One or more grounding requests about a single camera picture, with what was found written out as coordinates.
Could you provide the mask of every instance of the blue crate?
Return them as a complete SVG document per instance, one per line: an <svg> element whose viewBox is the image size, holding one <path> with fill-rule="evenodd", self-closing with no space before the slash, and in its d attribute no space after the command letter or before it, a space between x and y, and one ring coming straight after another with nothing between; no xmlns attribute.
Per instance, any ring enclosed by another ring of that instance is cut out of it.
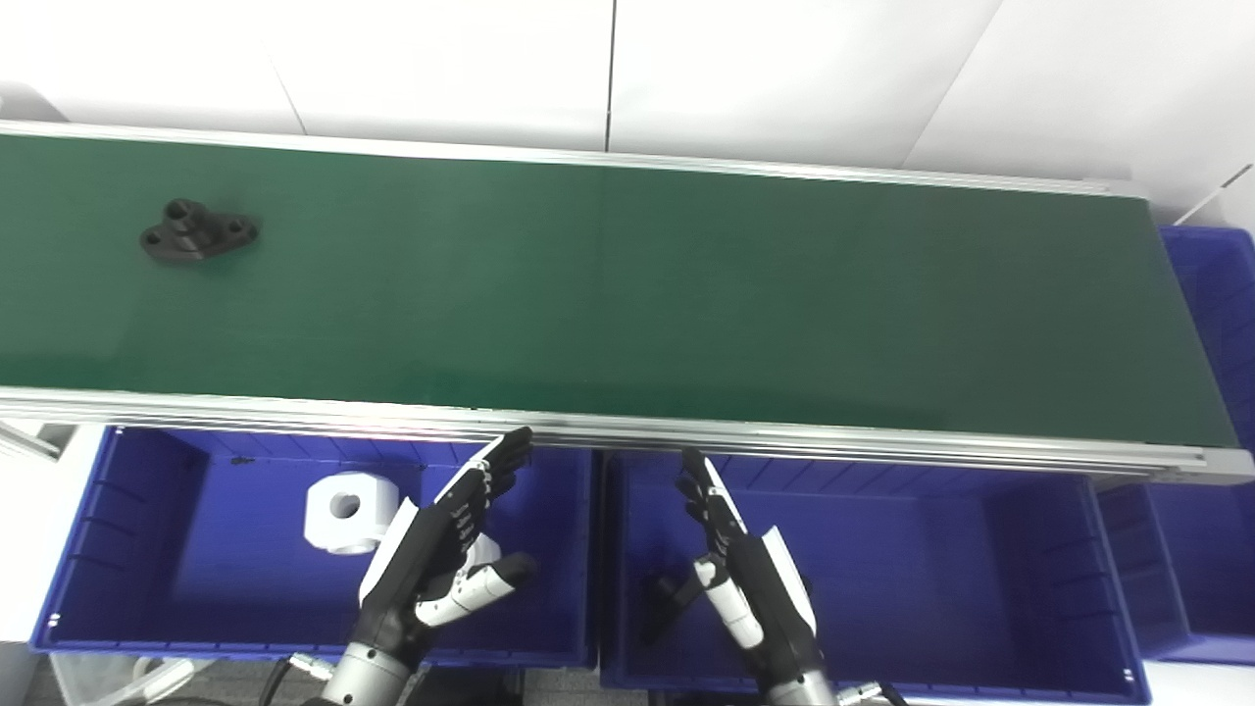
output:
<svg viewBox="0 0 1255 706"><path fill-rule="evenodd" d="M1234 430L1255 451L1255 246L1242 229L1162 233ZM1255 665L1255 484L1140 485L1099 503L1142 653Z"/></svg>
<svg viewBox="0 0 1255 706"><path fill-rule="evenodd" d="M1086 478L714 458L749 530L777 524L811 581L828 676L910 697L1146 703L1128 616ZM609 463L602 685L753 691L709 601L651 646L644 584L705 552L673 454Z"/></svg>
<svg viewBox="0 0 1255 706"><path fill-rule="evenodd" d="M339 657L370 556L304 538L305 493L361 470L429 503L478 446L110 430L43 617L43 651L274 660ZM487 533L537 577L442 633L438 665L590 666L592 454L537 449Z"/></svg>

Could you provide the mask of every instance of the white wall panel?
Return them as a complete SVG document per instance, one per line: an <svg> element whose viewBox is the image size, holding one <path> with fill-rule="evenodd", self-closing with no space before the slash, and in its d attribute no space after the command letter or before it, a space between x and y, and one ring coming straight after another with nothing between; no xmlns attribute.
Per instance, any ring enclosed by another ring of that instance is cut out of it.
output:
<svg viewBox="0 0 1255 706"><path fill-rule="evenodd" d="M616 152L897 167L998 0L619 0Z"/></svg>
<svg viewBox="0 0 1255 706"><path fill-rule="evenodd" d="M267 5L265 41L312 134L601 149L610 0Z"/></svg>
<svg viewBox="0 0 1255 706"><path fill-rule="evenodd" d="M0 0L0 83L84 123L295 132L247 4Z"/></svg>
<svg viewBox="0 0 1255 706"><path fill-rule="evenodd" d="M1255 3L1005 0L907 168L1132 178L1171 219L1255 159Z"/></svg>

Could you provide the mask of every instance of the cable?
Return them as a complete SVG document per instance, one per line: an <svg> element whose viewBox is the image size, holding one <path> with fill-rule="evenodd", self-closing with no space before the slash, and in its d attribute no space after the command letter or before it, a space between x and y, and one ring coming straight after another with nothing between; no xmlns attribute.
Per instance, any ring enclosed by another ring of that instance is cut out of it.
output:
<svg viewBox="0 0 1255 706"><path fill-rule="evenodd" d="M270 702L275 700L275 692L279 691L280 682L287 676L287 670L292 667L292 663L287 661L287 657L275 662L275 666L270 668L270 676L266 677L266 685L261 687L261 693L257 695L257 706L270 706Z"/></svg>
<svg viewBox="0 0 1255 706"><path fill-rule="evenodd" d="M889 701L890 706L907 706L902 695L889 682L880 682L880 696L885 701Z"/></svg>

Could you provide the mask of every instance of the robotic hand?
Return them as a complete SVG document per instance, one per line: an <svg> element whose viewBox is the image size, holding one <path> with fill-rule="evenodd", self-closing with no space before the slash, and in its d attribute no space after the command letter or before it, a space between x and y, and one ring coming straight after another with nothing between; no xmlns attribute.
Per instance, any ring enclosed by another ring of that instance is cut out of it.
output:
<svg viewBox="0 0 1255 706"><path fill-rule="evenodd" d="M709 551L693 567L759 692L776 705L836 705L814 611L779 530L750 535L714 465L697 449L685 449L683 460L675 485Z"/></svg>
<svg viewBox="0 0 1255 706"><path fill-rule="evenodd" d="M361 582L349 648L323 696L305 706L394 706L442 626L531 578L531 557L501 558L482 534L492 502L515 485L531 450L532 430L516 429L472 456L432 505L402 504Z"/></svg>

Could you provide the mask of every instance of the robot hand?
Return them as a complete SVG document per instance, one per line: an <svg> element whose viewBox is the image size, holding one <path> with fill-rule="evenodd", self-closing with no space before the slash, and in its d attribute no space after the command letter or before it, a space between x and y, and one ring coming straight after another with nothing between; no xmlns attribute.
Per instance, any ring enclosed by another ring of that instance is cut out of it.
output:
<svg viewBox="0 0 1255 706"><path fill-rule="evenodd" d="M402 504L361 582L349 648L321 698L306 706L393 706L442 626L531 578L531 557L501 558L482 534L493 500L515 485L531 450L532 430L516 429L472 456L432 505Z"/></svg>
<svg viewBox="0 0 1255 706"><path fill-rule="evenodd" d="M814 611L777 528L753 537L714 465L683 451L675 485L685 510L705 530L705 556L693 563L707 596L742 648L771 703L837 703L823 672Z"/></svg>

